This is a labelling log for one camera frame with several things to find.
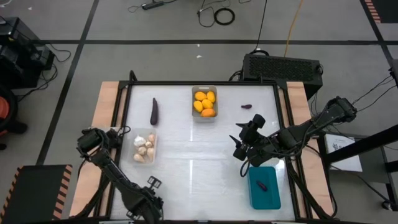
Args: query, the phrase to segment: yellow fruit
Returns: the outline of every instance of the yellow fruit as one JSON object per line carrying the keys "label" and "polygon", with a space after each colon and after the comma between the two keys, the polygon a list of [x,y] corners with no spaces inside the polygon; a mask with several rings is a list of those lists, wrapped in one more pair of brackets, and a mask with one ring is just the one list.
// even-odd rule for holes
{"label": "yellow fruit", "polygon": [[213,108],[213,103],[210,100],[204,99],[202,102],[204,109],[211,109]]}
{"label": "yellow fruit", "polygon": [[210,100],[212,103],[216,101],[216,95],[213,93],[213,91],[209,91],[207,93],[207,99]]}
{"label": "yellow fruit", "polygon": [[203,105],[202,105],[201,101],[196,100],[195,102],[193,102],[193,107],[199,113],[201,111],[203,111]]}
{"label": "yellow fruit", "polygon": [[195,93],[195,99],[196,100],[202,101],[202,100],[204,100],[206,98],[207,98],[207,96],[206,96],[206,94],[204,92],[198,91],[198,92]]}
{"label": "yellow fruit", "polygon": [[204,118],[211,118],[216,116],[216,111],[214,109],[204,109],[200,115]]}

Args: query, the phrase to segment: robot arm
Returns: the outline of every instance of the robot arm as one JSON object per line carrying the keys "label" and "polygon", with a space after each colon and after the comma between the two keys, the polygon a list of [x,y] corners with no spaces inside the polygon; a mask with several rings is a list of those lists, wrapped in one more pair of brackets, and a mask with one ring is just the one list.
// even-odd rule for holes
{"label": "robot arm", "polygon": [[[266,137],[257,132],[262,128],[265,119],[256,114],[252,121],[247,124],[237,124],[242,128],[239,134],[241,141],[230,136],[236,143],[234,157],[250,162],[255,167],[273,157],[283,158],[301,155],[301,150],[308,143],[311,136],[317,135],[323,128],[333,123],[351,122],[356,117],[356,108],[345,98],[336,97],[330,100],[323,111],[312,119],[297,126],[290,126]],[[297,184],[303,196],[308,200],[314,212],[319,218],[332,219],[300,180],[294,171],[291,162],[286,162],[287,173]]]}
{"label": "robot arm", "polygon": [[109,149],[118,144],[119,136],[113,129],[107,133],[93,128],[83,131],[78,139],[78,151],[87,161],[98,166],[104,175],[120,191],[123,204],[127,208],[130,219],[142,216],[147,223],[157,223],[162,217],[163,200],[155,197],[153,187],[159,187],[161,182],[150,177],[151,187],[139,187],[123,174],[109,156]]}

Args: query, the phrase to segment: yellow cable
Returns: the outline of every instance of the yellow cable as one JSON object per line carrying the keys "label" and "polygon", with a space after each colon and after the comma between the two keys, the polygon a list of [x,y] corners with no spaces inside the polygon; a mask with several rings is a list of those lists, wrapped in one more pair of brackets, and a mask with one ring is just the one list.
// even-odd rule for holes
{"label": "yellow cable", "polygon": [[304,2],[304,0],[300,1],[300,4],[298,5],[298,9],[296,11],[296,15],[294,15],[294,19],[293,19],[292,25],[290,25],[289,34],[287,36],[287,42],[286,42],[286,48],[285,48],[284,57],[286,57],[287,49],[289,48],[290,35],[292,34],[292,30],[293,30],[294,24],[296,23],[297,15],[299,14],[299,11],[301,9],[301,5],[303,4],[303,2]]}

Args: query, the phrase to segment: gray floor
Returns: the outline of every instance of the gray floor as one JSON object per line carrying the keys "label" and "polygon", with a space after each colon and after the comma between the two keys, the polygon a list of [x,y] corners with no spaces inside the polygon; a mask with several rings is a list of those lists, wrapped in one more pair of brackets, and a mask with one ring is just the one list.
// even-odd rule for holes
{"label": "gray floor", "polygon": [[[139,9],[132,14],[127,7],[146,1],[99,0],[87,39],[256,39],[264,1],[247,4],[231,1],[235,22],[226,27],[214,25],[206,29],[197,21],[196,12],[201,1],[179,0],[149,11]],[[41,39],[79,40],[93,2],[14,0],[0,8],[0,15],[19,16]],[[285,40],[298,4],[299,1],[269,0],[261,39]],[[203,14],[202,19],[203,23],[211,22],[208,14]],[[385,40],[398,40],[398,24],[377,26]],[[377,39],[358,0],[305,0],[292,40]],[[29,125],[28,132],[0,139],[9,146],[8,150],[0,152],[0,198],[5,198],[16,167],[35,164],[43,145],[77,46],[55,47],[71,50],[73,55],[65,63],[56,63],[59,75],[48,89],[31,94],[20,104],[19,119]],[[285,46],[259,47],[271,55],[283,56]],[[45,164],[72,164],[75,169],[71,186],[75,185],[81,161],[75,150],[76,139],[82,129],[91,125],[101,82],[125,80],[131,69],[139,80],[227,80],[241,68],[244,54],[253,48],[252,44],[84,45]],[[398,58],[398,46],[388,48],[391,55]],[[325,73],[323,87],[318,93],[318,110],[336,95],[351,101],[356,99],[389,74],[388,62],[378,45],[291,45],[288,57],[315,59],[323,64]],[[356,106],[365,107],[392,85],[391,82],[380,87]],[[397,124],[397,94],[396,88],[391,90],[376,105],[359,113],[352,123],[339,126],[340,131],[368,135]],[[398,151],[387,149],[386,153],[390,161],[398,159]],[[386,194],[383,185],[372,185]],[[381,199],[349,175],[332,172],[331,186],[339,206],[338,217],[342,220],[393,223],[398,218],[397,212],[383,210],[379,206]],[[74,190],[71,187],[67,197],[65,218]]]}

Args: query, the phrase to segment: mushroom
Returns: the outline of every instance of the mushroom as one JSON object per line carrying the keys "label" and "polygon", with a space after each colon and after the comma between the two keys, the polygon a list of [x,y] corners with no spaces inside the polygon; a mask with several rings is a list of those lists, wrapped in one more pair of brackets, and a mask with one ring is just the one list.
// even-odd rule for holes
{"label": "mushroom", "polygon": [[149,148],[147,150],[147,155],[148,155],[150,161],[153,161],[154,160],[154,155],[155,155],[155,149],[154,148]]}
{"label": "mushroom", "polygon": [[141,146],[141,147],[138,149],[138,154],[144,156],[146,153],[147,153],[147,148],[145,148],[144,146]]}
{"label": "mushroom", "polygon": [[147,141],[146,143],[145,143],[145,147],[147,147],[147,148],[150,148],[150,147],[152,147],[153,146],[153,144],[150,142],[150,141]]}
{"label": "mushroom", "polygon": [[136,147],[143,146],[147,142],[143,137],[137,135],[137,137],[134,139],[134,145]]}
{"label": "mushroom", "polygon": [[154,144],[154,143],[155,143],[155,135],[154,135],[154,134],[150,134],[150,135],[148,136],[148,140],[149,140],[152,144]]}
{"label": "mushroom", "polygon": [[134,160],[138,162],[145,162],[145,159],[140,154],[135,154]]}

